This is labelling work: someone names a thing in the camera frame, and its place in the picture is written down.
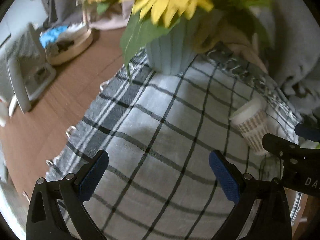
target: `blue cloth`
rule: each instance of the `blue cloth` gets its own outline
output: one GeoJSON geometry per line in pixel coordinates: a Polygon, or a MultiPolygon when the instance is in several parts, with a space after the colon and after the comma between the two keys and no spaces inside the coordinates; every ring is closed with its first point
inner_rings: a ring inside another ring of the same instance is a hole
{"type": "Polygon", "coordinates": [[[65,32],[67,28],[67,25],[58,26],[43,33],[39,38],[42,47],[45,48],[49,43],[55,42],[58,39],[59,35],[65,32]]]}
{"type": "Polygon", "coordinates": [[[209,155],[209,165],[220,182],[222,190],[229,201],[237,204],[240,201],[239,185],[233,178],[228,168],[218,157],[219,152],[213,151],[209,155]]]}

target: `light blue vase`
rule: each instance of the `light blue vase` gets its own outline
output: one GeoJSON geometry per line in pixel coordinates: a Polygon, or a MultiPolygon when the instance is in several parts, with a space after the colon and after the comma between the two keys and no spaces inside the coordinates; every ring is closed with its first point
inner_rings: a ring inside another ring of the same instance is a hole
{"type": "Polygon", "coordinates": [[[196,11],[188,21],[185,17],[164,36],[146,45],[149,66],[164,75],[177,75],[187,70],[197,53],[193,51],[193,38],[202,14],[196,11]]]}

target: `screw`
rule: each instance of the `screw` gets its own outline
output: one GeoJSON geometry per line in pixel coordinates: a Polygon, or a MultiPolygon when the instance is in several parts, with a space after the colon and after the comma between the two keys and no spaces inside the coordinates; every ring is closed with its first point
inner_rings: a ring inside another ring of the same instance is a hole
{"type": "Polygon", "coordinates": [[[298,163],[298,161],[295,160],[295,159],[291,159],[290,162],[291,162],[292,164],[297,164],[297,163],[298,163]]]}
{"type": "Polygon", "coordinates": [[[43,182],[44,182],[44,178],[40,178],[40,179],[37,180],[38,184],[42,184],[43,182]]]}
{"type": "Polygon", "coordinates": [[[252,175],[249,174],[249,173],[245,173],[243,176],[244,176],[244,178],[247,179],[247,180],[252,179],[252,175]]]}
{"type": "Polygon", "coordinates": [[[72,180],[74,177],[75,177],[75,175],[73,173],[69,173],[66,175],[67,180],[72,180]]]}
{"type": "Polygon", "coordinates": [[[280,180],[278,178],[274,178],[273,181],[276,183],[276,184],[279,184],[280,183],[280,180]]]}

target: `white wall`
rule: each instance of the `white wall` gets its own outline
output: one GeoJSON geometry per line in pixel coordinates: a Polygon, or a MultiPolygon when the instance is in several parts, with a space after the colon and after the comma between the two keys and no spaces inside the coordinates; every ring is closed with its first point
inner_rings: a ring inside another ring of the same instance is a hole
{"type": "MultiPolygon", "coordinates": [[[[14,36],[28,22],[41,26],[46,18],[47,14],[41,0],[15,0],[0,22],[0,33],[8,32],[5,26],[7,25],[9,32],[14,36]]],[[[3,42],[2,36],[5,36],[5,34],[0,35],[0,44],[3,42]]]]}

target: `yellow petal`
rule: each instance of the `yellow petal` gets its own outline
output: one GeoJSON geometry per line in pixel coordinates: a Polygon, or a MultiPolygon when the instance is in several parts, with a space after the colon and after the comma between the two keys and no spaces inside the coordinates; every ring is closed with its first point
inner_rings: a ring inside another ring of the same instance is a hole
{"type": "Polygon", "coordinates": [[[213,4],[209,0],[198,0],[198,5],[205,9],[207,12],[213,9],[213,4]]]}
{"type": "Polygon", "coordinates": [[[167,9],[163,14],[164,27],[168,28],[170,26],[172,18],[176,14],[177,10],[178,7],[175,5],[175,3],[172,0],[169,0],[167,9]]]}
{"type": "Polygon", "coordinates": [[[197,0],[190,0],[190,3],[187,6],[187,9],[185,10],[185,15],[188,20],[190,20],[195,14],[196,7],[197,7],[197,0]]]}
{"type": "Polygon", "coordinates": [[[141,9],[140,20],[142,20],[157,0],[149,0],[149,2],[141,9]]]}
{"type": "Polygon", "coordinates": [[[136,14],[138,11],[141,10],[150,0],[138,0],[134,3],[132,7],[132,13],[136,14]]]}
{"type": "Polygon", "coordinates": [[[151,21],[153,24],[157,24],[161,15],[167,8],[169,0],[157,0],[151,9],[151,21]]]}
{"type": "Polygon", "coordinates": [[[187,9],[190,0],[176,0],[176,5],[178,6],[179,15],[187,9]]]}

